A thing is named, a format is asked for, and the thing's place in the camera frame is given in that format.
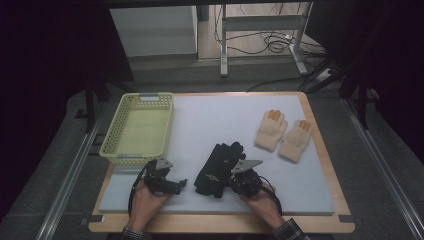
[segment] sleeve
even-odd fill
[[[136,232],[129,228],[124,228],[116,240],[142,240],[143,233]]]
[[[290,218],[290,220],[281,227],[275,229],[272,234],[277,240],[310,240],[310,238],[303,233],[302,229],[300,229],[293,218]]]

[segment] metal stand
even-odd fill
[[[306,3],[302,15],[285,16],[237,16],[227,17],[226,5],[222,5],[221,76],[228,76],[227,32],[262,30],[298,30],[290,51],[301,75],[306,75],[305,64],[299,54],[299,45],[308,21],[311,2]]]

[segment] work glove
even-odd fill
[[[194,186],[202,195],[221,198],[224,187],[231,176],[231,170],[240,159],[245,159],[243,146],[234,142],[231,146],[216,144],[211,155],[197,175]]]
[[[312,126],[306,120],[297,120],[293,128],[283,136],[279,154],[298,163],[311,138]]]
[[[266,111],[262,118],[255,144],[274,152],[286,128],[287,121],[284,120],[283,113],[279,110]]]

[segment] wooden table frame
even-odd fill
[[[295,219],[306,233],[350,233],[355,223],[344,198],[342,189],[330,161],[318,125],[306,95],[302,92],[263,92],[263,93],[184,93],[175,96],[272,96],[295,95],[299,97],[306,120],[313,126],[312,137],[318,151],[335,207],[331,216],[284,216]],[[90,222],[92,232],[121,232],[128,221],[128,213],[102,213],[98,210],[103,194],[109,184],[114,165],[110,164],[99,193],[93,215],[103,215],[102,222]],[[184,214],[159,213],[146,227],[151,233],[269,233],[271,229],[254,214]]]

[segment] white wall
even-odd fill
[[[196,7],[111,9],[127,57],[197,52]]]

